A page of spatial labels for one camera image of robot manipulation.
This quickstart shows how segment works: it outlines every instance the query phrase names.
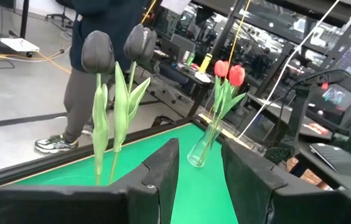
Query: gray floor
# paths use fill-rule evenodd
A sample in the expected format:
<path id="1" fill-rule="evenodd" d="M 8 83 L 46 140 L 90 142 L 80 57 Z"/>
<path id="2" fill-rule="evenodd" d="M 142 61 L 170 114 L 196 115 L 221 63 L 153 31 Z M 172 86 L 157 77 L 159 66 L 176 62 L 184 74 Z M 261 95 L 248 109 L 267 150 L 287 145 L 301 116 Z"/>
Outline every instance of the gray floor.
<path id="1" fill-rule="evenodd" d="M 8 33 L 8 30 L 19 31 L 20 16 L 7 9 L 3 10 L 3 16 L 5 34 Z M 39 46 L 45 56 L 52 55 L 59 49 L 66 49 L 66 46 L 70 45 L 70 41 L 62 35 L 61 30 L 51 22 L 29 17 L 26 39 Z M 70 70 L 68 54 L 54 61 Z M 13 62 L 13 64 L 15 69 L 0 69 L 0 120 L 65 112 L 62 102 L 68 80 L 67 72 L 50 62 Z M 0 62 L 0 67 L 8 65 L 7 62 Z M 143 101 L 152 100 L 155 98 L 149 94 L 146 94 L 143 99 Z M 187 107 L 178 104 L 173 106 Z M 159 114 L 166 114 L 173 119 L 180 118 L 163 103 L 140 106 L 130 125 L 129 132 L 150 127 L 153 119 Z M 112 114 L 109 114 L 109 119 L 113 120 Z M 0 169 L 45 156 L 34 151 L 34 141 L 53 134 L 60 134 L 66 123 L 66 118 L 58 118 L 0 127 Z M 80 138 L 81 145 L 90 143 L 91 139 L 88 136 Z"/>

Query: green tabletop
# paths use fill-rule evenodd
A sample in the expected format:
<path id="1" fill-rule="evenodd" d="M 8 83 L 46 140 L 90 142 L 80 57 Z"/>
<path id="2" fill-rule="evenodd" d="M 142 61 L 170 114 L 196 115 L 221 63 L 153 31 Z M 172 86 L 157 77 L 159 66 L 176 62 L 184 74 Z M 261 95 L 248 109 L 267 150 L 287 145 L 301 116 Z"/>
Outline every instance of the green tabletop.
<path id="1" fill-rule="evenodd" d="M 237 223 L 231 198 L 225 183 L 221 145 L 216 142 L 203 168 L 195 168 L 187 161 L 187 154 L 203 135 L 194 124 L 187 124 L 129 144 L 121 151 L 116 179 L 132 171 L 170 138 L 180 142 L 180 168 L 177 193 L 171 223 Z M 105 153 L 103 184 L 109 182 L 113 153 Z M 27 185 L 93 185 L 93 158 L 50 170 L 16 184 Z"/>

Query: shoe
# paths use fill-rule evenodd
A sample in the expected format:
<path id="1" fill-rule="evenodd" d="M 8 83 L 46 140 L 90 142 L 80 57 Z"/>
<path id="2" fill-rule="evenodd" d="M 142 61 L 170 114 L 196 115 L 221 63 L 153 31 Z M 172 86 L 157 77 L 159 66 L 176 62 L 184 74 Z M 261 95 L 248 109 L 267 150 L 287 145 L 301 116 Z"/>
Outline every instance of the shoe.
<path id="1" fill-rule="evenodd" d="M 67 142 L 62 135 L 51 136 L 48 139 L 41 139 L 34 143 L 34 147 L 43 153 L 65 152 L 78 147 L 78 141 Z"/>
<path id="2" fill-rule="evenodd" d="M 83 127 L 82 134 L 93 136 L 94 124 L 87 123 Z"/>

